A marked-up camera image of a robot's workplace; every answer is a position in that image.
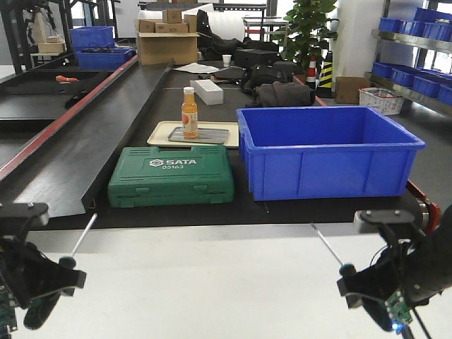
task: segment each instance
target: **orange juice bottle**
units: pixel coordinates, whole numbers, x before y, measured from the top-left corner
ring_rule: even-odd
[[[198,136],[198,105],[195,102],[195,90],[193,87],[184,87],[182,126],[184,128],[184,138],[195,138]]]

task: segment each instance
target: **green toolbox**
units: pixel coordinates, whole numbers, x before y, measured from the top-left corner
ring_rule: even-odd
[[[234,197],[226,147],[161,151],[125,147],[108,184],[112,207],[227,203]]]

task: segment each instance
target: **white paper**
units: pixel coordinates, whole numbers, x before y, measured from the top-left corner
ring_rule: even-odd
[[[219,71],[220,69],[217,69],[216,67],[213,66],[200,65],[194,62],[186,66],[178,67],[175,70],[189,73],[214,73]]]

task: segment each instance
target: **bottle label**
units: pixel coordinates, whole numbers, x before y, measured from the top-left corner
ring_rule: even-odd
[[[184,133],[193,133],[198,131],[198,113],[182,112],[182,124],[184,125]]]

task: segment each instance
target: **green leaves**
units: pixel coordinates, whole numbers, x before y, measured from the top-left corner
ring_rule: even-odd
[[[337,33],[328,29],[327,23],[337,20],[327,18],[326,14],[336,9],[337,0],[294,0],[294,7],[287,12],[289,37],[282,54],[287,60],[294,60],[307,67],[310,56],[322,61],[322,50],[329,48],[328,39],[336,38]]]

